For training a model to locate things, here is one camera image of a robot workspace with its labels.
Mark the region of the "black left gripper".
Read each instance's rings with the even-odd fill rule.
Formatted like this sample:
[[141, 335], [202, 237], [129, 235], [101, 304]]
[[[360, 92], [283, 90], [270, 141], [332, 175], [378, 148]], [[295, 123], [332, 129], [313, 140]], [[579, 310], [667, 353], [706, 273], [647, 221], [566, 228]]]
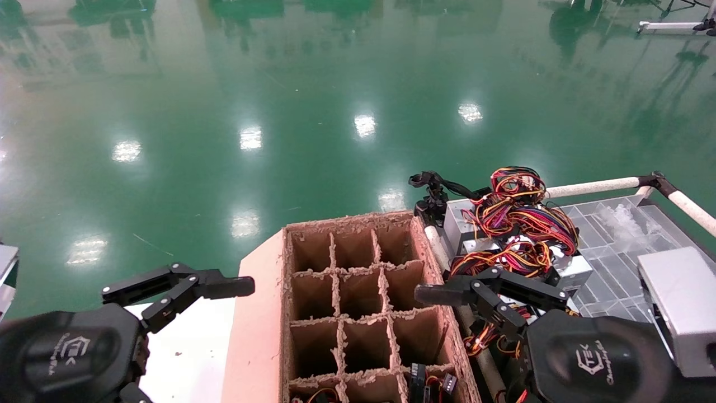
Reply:
[[140, 320], [118, 304], [3, 321], [3, 402], [153, 403], [139, 388], [149, 355]]

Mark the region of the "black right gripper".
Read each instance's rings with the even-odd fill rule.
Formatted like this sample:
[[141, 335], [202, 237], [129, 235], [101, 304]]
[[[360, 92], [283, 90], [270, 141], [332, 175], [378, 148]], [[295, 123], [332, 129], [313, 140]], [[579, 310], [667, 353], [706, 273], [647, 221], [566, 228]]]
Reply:
[[[502, 300], [545, 314], [526, 319]], [[527, 402], [713, 402], [713, 377], [684, 377], [652, 324], [566, 311], [565, 291], [501, 269], [418, 285], [422, 304], [468, 306], [508, 339], [524, 339]]]

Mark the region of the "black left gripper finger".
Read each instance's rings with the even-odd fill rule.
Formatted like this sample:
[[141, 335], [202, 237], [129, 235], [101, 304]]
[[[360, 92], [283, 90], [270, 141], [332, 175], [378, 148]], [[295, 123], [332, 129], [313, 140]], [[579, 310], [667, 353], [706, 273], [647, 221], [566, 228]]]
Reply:
[[250, 296], [253, 278], [225, 277], [220, 270], [195, 270], [189, 266], [163, 266], [128, 280], [105, 286], [102, 303], [130, 304], [159, 296], [144, 309], [141, 322], [146, 332], [156, 334], [200, 298], [222, 300]]

